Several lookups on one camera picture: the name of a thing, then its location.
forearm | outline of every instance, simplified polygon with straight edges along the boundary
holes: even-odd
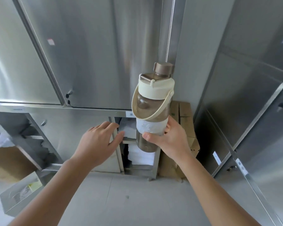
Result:
[[[260,225],[205,170],[192,155],[179,164],[212,226]]]
[[[89,171],[75,159],[67,160],[10,226],[58,225],[67,205]]]

hand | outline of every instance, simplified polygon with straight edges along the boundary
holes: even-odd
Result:
[[[171,116],[169,116],[167,128],[169,129],[163,136],[152,133],[143,133],[143,138],[150,143],[159,146],[167,156],[173,159],[177,164],[191,156],[191,150],[188,144],[185,130]]]
[[[118,127],[116,123],[105,121],[101,125],[90,128],[83,134],[72,159],[78,160],[89,171],[101,165],[112,155],[124,137],[122,131],[109,143],[113,131]]]

person's left hand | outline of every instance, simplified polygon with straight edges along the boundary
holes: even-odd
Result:
[[[113,131],[118,127],[119,125],[116,123],[105,121],[101,125],[87,130],[83,134],[72,159],[79,160],[89,171],[101,165],[112,155],[124,137],[122,131],[109,143]]]

brown bottle cap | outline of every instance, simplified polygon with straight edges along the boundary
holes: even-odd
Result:
[[[153,70],[162,75],[171,75],[174,72],[175,66],[171,63],[155,63]]]

bottle handle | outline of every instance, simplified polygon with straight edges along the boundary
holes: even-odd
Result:
[[[139,89],[139,85],[137,84],[134,94],[133,94],[133,98],[132,98],[132,112],[134,114],[134,116],[136,116],[136,118],[140,119],[140,120],[144,120],[144,121],[149,121],[152,120],[154,118],[156,118],[159,114],[161,114],[161,112],[168,106],[172,96],[174,95],[174,90],[170,90],[164,100],[164,102],[161,104],[161,106],[159,107],[159,109],[152,114],[150,117],[147,118],[139,118],[137,116],[137,93],[138,93],[138,89]]]

